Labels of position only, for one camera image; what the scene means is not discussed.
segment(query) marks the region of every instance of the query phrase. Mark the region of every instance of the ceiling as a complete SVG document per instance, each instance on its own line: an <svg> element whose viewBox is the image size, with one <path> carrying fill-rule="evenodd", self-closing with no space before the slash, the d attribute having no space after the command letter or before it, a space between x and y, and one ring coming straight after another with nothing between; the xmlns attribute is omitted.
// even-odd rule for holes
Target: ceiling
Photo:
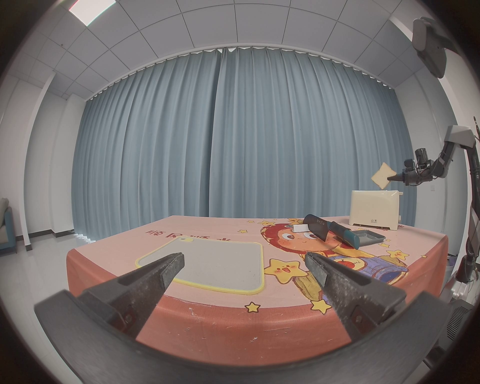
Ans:
<svg viewBox="0 0 480 384"><path fill-rule="evenodd" d="M323 52L395 87L423 67L389 17L413 0L117 0L88 28L65 0L46 14L10 73L85 99L165 56L246 43Z"/></svg>

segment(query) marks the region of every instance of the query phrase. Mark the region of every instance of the white toaster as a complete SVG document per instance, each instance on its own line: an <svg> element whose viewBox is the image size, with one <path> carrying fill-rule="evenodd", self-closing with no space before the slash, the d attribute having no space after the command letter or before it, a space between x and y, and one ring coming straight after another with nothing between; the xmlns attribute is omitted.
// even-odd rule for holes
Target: white toaster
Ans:
<svg viewBox="0 0 480 384"><path fill-rule="evenodd" d="M397 230L400 191L352 191L349 224Z"/></svg>

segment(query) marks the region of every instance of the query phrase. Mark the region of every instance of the metal tray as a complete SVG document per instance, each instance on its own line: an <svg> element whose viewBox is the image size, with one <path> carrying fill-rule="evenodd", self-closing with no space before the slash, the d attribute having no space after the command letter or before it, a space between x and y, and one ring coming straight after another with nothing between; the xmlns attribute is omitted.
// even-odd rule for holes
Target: metal tray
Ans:
<svg viewBox="0 0 480 384"><path fill-rule="evenodd" d="M365 245L381 243L385 239L385 236L379 235L378 233L369 231L367 229L359 229L352 232L360 238L361 247L364 247Z"/></svg>

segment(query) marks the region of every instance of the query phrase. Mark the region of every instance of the tiled floor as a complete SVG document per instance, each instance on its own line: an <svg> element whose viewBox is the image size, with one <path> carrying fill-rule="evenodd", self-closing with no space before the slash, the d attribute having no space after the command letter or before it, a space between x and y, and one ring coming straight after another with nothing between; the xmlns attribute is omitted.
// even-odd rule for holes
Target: tiled floor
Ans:
<svg viewBox="0 0 480 384"><path fill-rule="evenodd" d="M45 235L32 239L33 250L27 252L18 243L18 253L0 256L0 297L16 327L44 366L64 384L80 384L43 332L33 305L44 298L68 289L65 257L75 247L86 244L74 235L55 238ZM472 283L468 301L480 295L480 282ZM422 363L405 381L415 384L428 372Z"/></svg>

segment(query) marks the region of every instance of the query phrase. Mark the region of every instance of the blue curtain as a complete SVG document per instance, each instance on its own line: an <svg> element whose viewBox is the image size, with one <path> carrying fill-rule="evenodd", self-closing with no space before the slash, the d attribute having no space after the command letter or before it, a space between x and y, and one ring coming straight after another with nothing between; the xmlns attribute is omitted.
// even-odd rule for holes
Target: blue curtain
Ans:
<svg viewBox="0 0 480 384"><path fill-rule="evenodd" d="M221 54L167 60L87 102L72 172L75 231L92 240L170 215L208 215Z"/></svg>
<svg viewBox="0 0 480 384"><path fill-rule="evenodd" d="M93 240L169 215L348 215L352 190L411 157L395 92L280 49L168 60L88 102L75 149L75 230ZM402 184L402 222L416 190Z"/></svg>

